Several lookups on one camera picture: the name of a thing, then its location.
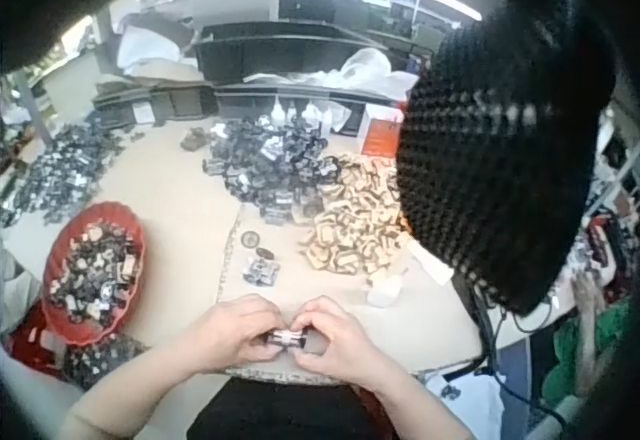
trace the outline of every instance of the ceiling light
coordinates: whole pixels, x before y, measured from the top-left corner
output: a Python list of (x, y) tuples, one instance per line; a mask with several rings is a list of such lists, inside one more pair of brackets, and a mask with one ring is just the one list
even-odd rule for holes
[(478, 21), (482, 20), (482, 15), (480, 15), (480, 12), (478, 12), (477, 10), (474, 10), (468, 5), (465, 5), (462, 2), (459, 2), (458, 0), (435, 0), (435, 1), (444, 3), (448, 7), (451, 7), (454, 10), (458, 10), (459, 12), (462, 12), (465, 15), (468, 15), (474, 20), (478, 20)]
[(382, 8), (391, 8), (391, 2), (389, 0), (362, 0), (364, 3), (370, 5), (376, 5)]

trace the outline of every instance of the red bowl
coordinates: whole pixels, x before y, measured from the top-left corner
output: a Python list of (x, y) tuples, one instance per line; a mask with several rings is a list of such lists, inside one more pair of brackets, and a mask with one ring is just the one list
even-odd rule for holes
[[(69, 241), (85, 233), (87, 225), (104, 221), (124, 228), (133, 237), (136, 249), (140, 252), (139, 268), (133, 287), (126, 293), (124, 308), (114, 307), (113, 322), (108, 328), (102, 328), (94, 322), (71, 323), (64, 308), (56, 308), (49, 300), (49, 285), (62, 276), (62, 263), (69, 253)], [(60, 335), (70, 345), (84, 346), (102, 340), (105, 336), (114, 332), (131, 316), (142, 288), (142, 270), (146, 242), (144, 231), (138, 222), (138, 218), (129, 207), (117, 202), (104, 202), (92, 205), (80, 212), (60, 232), (51, 248), (44, 269), (42, 289), (42, 309), (47, 319), (49, 328)]]

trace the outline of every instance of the white table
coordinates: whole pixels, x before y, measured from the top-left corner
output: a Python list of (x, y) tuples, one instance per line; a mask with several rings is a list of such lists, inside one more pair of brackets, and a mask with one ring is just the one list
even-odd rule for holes
[[(139, 306), (124, 331), (137, 340), (155, 345), (174, 335), (218, 297), (225, 244), (238, 218), (241, 204), (229, 194), (220, 177), (211, 178), (201, 170), (208, 149), (185, 152), (179, 143), (188, 128), (208, 128), (213, 119), (200, 122), (172, 122), (160, 128), (145, 127), (146, 136), (127, 146), (100, 182), (101, 193), (94, 202), (113, 200), (131, 207), (145, 229), (148, 257), (145, 285)], [(353, 140), (332, 138), (330, 149), (344, 151)], [(37, 154), (28, 149), (25, 160)], [(243, 216), (243, 227), (253, 224), (264, 231), (262, 220)], [(5, 247), (36, 277), (41, 278), (51, 246), (63, 225), (44, 226), (42, 214), (26, 214), (4, 232)], [(374, 342), (398, 360), (408, 371), (422, 372), (462, 365), (481, 353), (478, 329), (452, 284), (438, 285), (424, 273), (417, 261), (410, 265), (405, 287), (390, 308), (375, 309), (365, 302), (364, 277), (347, 277), (313, 271), (294, 257), (293, 242), (285, 230), (272, 237), (278, 251), (288, 255), (284, 269), (286, 288), (260, 290), (275, 301), (286, 317), (291, 317), (305, 300), (318, 294), (336, 298), (363, 323)], [(245, 293), (247, 287), (236, 282), (222, 289), (222, 297)], [(573, 308), (568, 284), (558, 287), (560, 308), (553, 310), (550, 322)], [(534, 328), (546, 314), (541, 305), (524, 328)], [(490, 312), (494, 325), (499, 312)], [(501, 329), (498, 345), (504, 347), (524, 337), (511, 316)], [(277, 362), (246, 367), (235, 372), (249, 378), (281, 382), (323, 383), (324, 379), (299, 371), (287, 355)]]

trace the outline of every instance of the black cable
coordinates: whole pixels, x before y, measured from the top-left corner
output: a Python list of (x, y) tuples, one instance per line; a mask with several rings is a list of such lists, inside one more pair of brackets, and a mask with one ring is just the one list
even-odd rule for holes
[(553, 311), (553, 305), (552, 305), (551, 301), (549, 301), (549, 310), (547, 311), (547, 316), (544, 317), (544, 320), (542, 321), (540, 326), (534, 328), (533, 330), (527, 330), (526, 328), (522, 328), (520, 326), (520, 324), (518, 323), (518, 316), (515, 315), (515, 314), (513, 314), (513, 322), (516, 324), (516, 328), (520, 332), (526, 333), (527, 335), (533, 335), (534, 333), (538, 333), (540, 330), (542, 330), (543, 328), (545, 328), (547, 326), (547, 322), (549, 321), (549, 318), (551, 318), (551, 312), (552, 311)]
[[(498, 322), (498, 326), (496, 327), (496, 333), (493, 336), (493, 345), (492, 345), (492, 349), (494, 352), (496, 352), (496, 356), (497, 356), (497, 342), (498, 342), (498, 335), (500, 334), (500, 328), (502, 328), (502, 324), (504, 322), (504, 320), (507, 318), (507, 312), (505, 310), (503, 310), (501, 308), (501, 318), (500, 318), (500, 322)], [(545, 413), (546, 415), (549, 415), (550, 417), (553, 417), (562, 427), (563, 430), (566, 430), (567, 428), (567, 421), (555, 410), (551, 409), (551, 408), (547, 408), (543, 405), (540, 405), (538, 402), (535, 402), (533, 399), (528, 399), (523, 397), (522, 395), (514, 392), (513, 390), (511, 390), (509, 387), (507, 387), (505, 385), (505, 383), (500, 379), (500, 377), (498, 376), (498, 371), (497, 371), (497, 364), (493, 366), (492, 370), (492, 375), (493, 378), (496, 379), (496, 381), (498, 382), (498, 384), (500, 385), (500, 387), (507, 392), (509, 395), (511, 395), (514, 398), (517, 398), (518, 400), (520, 400), (523, 403), (526, 403), (527, 405), (529, 405), (532, 408), (535, 408), (536, 410), (539, 410), (542, 413)]]

